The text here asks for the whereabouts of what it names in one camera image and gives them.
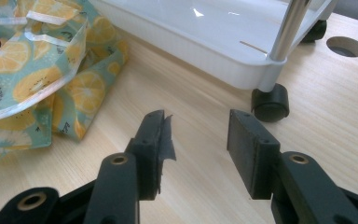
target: wooden table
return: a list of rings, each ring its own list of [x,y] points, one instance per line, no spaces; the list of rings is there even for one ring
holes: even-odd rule
[[[332,15],[324,39],[298,46],[278,82],[291,114],[267,129],[281,151],[312,156],[344,189],[358,193],[358,58],[326,46],[332,36],[358,40],[358,21]],[[85,139],[55,135],[51,147],[0,160],[0,209],[34,187],[61,195],[93,180],[102,159],[125,149],[145,114],[172,117],[177,161],[166,161],[162,192],[141,202],[142,223],[274,223],[270,201],[253,201],[226,150],[230,108],[250,111],[251,91],[227,84],[127,35],[131,59]]]

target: printed plastic bag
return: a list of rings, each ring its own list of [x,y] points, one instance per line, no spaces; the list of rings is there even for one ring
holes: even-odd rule
[[[51,133],[82,139],[128,59],[126,42],[88,1],[30,2],[26,27],[0,49],[0,157],[46,147]],[[69,16],[37,3],[64,4]]]

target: caster wheel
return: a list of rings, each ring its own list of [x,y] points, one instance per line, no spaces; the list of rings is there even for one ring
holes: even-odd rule
[[[270,92],[252,91],[252,112],[255,117],[265,122],[276,122],[289,115],[289,98],[287,89],[275,84]]]
[[[314,42],[315,40],[322,39],[327,30],[327,21],[317,21],[310,31],[301,40],[301,43]]]

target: lemon slice print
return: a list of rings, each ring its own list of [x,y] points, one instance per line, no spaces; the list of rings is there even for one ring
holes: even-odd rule
[[[62,114],[63,114],[63,99],[59,94],[54,95],[54,103],[53,103],[53,116],[52,116],[52,124],[51,129],[54,132],[58,132],[60,130],[60,122],[62,120]]]
[[[13,90],[13,98],[22,102],[62,76],[57,66],[40,69],[20,80]]]
[[[8,0],[0,0],[0,7],[7,5]]]
[[[34,124],[34,122],[34,115],[32,113],[32,108],[30,107],[18,114],[15,114],[5,119],[0,119],[0,129],[20,131],[28,128],[29,126]]]
[[[65,18],[67,20],[73,18],[78,12],[77,9],[56,2],[55,0],[38,0],[34,3],[32,11],[56,18]]]
[[[120,40],[116,43],[116,46],[123,54],[123,62],[126,62],[129,59],[129,46],[127,42]]]
[[[97,17],[87,31],[87,41],[91,43],[106,43],[116,36],[116,29],[105,17]]]
[[[0,48],[0,73],[20,71],[30,59],[30,46],[27,42],[7,41]]]
[[[78,74],[66,89],[72,95],[76,109],[85,114],[97,112],[105,93],[103,80],[93,71]]]
[[[75,134],[77,138],[79,140],[82,139],[85,133],[86,133],[86,127],[78,120],[75,120]]]
[[[107,65],[107,70],[113,75],[117,75],[120,72],[120,64],[113,62]]]
[[[49,42],[35,41],[34,42],[34,60],[42,58],[51,48]]]
[[[32,8],[34,1],[17,0],[17,6],[14,11],[16,17],[25,17],[28,11]]]
[[[56,1],[64,3],[69,7],[74,7],[77,10],[82,10],[83,9],[83,7],[81,5],[79,5],[78,3],[76,3],[74,0],[56,0]]]

